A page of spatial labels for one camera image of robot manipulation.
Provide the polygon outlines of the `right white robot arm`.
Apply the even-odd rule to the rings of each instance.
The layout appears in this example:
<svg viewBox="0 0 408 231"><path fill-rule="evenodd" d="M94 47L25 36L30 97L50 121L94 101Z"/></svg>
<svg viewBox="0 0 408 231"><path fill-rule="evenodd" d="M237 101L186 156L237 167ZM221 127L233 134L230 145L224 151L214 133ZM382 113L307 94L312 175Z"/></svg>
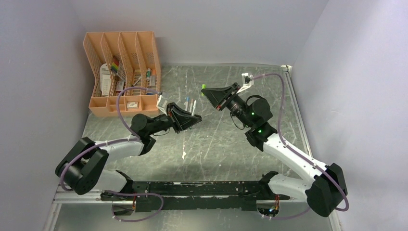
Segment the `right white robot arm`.
<svg viewBox="0 0 408 231"><path fill-rule="evenodd" d="M253 147L278 158L300 176L294 179L274 174L260 185L261 196L272 199L276 194L281 194L303 199L316 214L328 217L346 199L347 187L342 168L335 163L327 165L291 147L268 123L273 116L268 101L253 95L255 101L248 104L238 95L239 90L240 86L234 83L224 88L202 89L201 93L215 109L228 109L248 128L245 136Z"/></svg>

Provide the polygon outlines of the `white pen blue tip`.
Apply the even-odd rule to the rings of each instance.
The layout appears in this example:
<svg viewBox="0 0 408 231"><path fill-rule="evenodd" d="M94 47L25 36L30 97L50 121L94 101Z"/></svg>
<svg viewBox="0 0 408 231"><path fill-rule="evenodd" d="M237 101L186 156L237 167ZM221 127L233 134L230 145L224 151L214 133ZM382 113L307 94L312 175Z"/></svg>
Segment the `white pen blue tip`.
<svg viewBox="0 0 408 231"><path fill-rule="evenodd" d="M186 97L186 101L185 101L185 111L189 110L189 103L190 103L190 98Z"/></svg>

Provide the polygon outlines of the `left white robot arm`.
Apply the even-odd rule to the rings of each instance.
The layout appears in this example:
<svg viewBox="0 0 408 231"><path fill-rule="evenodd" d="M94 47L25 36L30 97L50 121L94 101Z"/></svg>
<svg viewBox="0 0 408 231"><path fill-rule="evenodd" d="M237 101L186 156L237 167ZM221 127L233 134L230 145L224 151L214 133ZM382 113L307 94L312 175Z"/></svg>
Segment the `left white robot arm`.
<svg viewBox="0 0 408 231"><path fill-rule="evenodd" d="M156 117L136 114L131 120L131 135L111 141L93 141L88 137L78 140L55 169L60 185L66 191L83 195L89 191L113 191L121 200L129 199L133 180L121 170L109 171L105 165L130 156L147 154L155 145L153 135L173 129L187 130L202 121L200 115L189 113L175 103L166 106L166 113Z"/></svg>

